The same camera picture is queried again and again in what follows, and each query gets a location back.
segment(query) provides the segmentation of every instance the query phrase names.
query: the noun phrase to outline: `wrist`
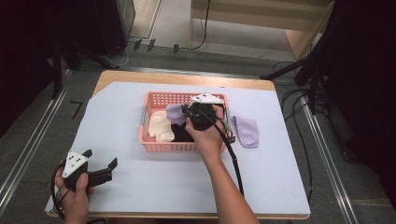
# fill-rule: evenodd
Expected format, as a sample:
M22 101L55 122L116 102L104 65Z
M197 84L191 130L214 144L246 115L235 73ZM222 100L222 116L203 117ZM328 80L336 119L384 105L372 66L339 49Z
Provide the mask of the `wrist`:
M223 162L219 155L211 158L204 158L204 163L207 169L213 169L215 167L223 165Z

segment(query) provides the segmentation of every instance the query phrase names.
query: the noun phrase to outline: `white paper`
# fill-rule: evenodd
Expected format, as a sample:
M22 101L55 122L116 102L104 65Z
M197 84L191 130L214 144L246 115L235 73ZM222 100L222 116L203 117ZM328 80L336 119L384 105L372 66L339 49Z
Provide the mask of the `white paper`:
M232 144L253 211L257 215L310 214L275 91L131 82L114 82L90 100L71 148L79 153L92 149L89 171L106 168L115 157L119 161L113 180L95 188L91 212L216 214L210 178L197 152L149 153L139 143L140 115L148 91L225 94L231 116L255 119L258 124L259 147L244 148L238 138ZM227 151L222 159L237 183ZM46 211L51 208L49 200Z

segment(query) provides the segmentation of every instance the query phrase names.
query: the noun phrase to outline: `purple cloth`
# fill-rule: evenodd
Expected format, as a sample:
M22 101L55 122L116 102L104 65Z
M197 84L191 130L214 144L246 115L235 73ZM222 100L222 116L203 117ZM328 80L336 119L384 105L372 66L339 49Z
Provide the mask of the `purple cloth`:
M252 148L259 146L259 129L255 119L244 119L239 116L231 118L236 127L239 141L242 146Z
M171 120L171 123L181 126L186 122L186 116L181 111L181 105L167 105L165 111L166 117Z

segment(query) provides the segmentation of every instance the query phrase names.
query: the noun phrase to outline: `basket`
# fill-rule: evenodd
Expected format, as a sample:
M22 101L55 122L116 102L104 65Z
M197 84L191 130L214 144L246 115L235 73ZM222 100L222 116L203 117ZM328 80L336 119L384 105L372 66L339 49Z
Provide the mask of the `basket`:
M150 91L146 93L143 103L142 115L140 118L139 141L147 151L196 151L196 146L193 142L156 142L155 137L149 136L149 119L154 112L165 110L168 105L189 104L190 98L199 94L201 94L201 92ZM227 97L223 94L211 94L224 101L225 119L228 122L229 107Z

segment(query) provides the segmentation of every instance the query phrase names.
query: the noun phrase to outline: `black curtain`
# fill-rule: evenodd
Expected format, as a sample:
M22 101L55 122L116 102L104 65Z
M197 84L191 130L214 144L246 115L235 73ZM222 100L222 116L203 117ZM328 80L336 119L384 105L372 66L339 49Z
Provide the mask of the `black curtain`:
M318 62L325 88L354 133L345 145L378 173L396 208L395 1L336 1L332 19L341 13Z

